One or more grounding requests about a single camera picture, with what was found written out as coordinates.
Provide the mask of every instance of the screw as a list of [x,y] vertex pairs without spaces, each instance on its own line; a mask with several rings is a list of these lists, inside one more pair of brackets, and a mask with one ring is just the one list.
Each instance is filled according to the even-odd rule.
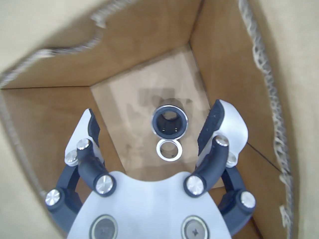
[[113,180],[109,175],[102,175],[96,182],[95,189],[99,194],[108,193],[113,187]]
[[187,179],[186,187],[193,195],[200,195],[204,191],[203,181],[195,175],[192,175]]
[[206,223],[198,216],[190,216],[182,224],[183,239],[208,239]]
[[80,150],[85,149],[85,148],[87,148],[90,145],[90,142],[91,141],[89,139],[80,140],[77,143],[77,148],[80,149]]
[[48,206],[55,205],[60,200],[60,192],[57,189],[50,190],[45,197],[45,203]]
[[217,144],[219,144],[220,146],[223,146],[223,147],[227,147],[229,145],[228,139],[223,135],[217,135],[216,142],[217,142]]
[[240,195],[240,201],[246,208],[254,208],[256,205],[255,197],[248,191],[243,191]]

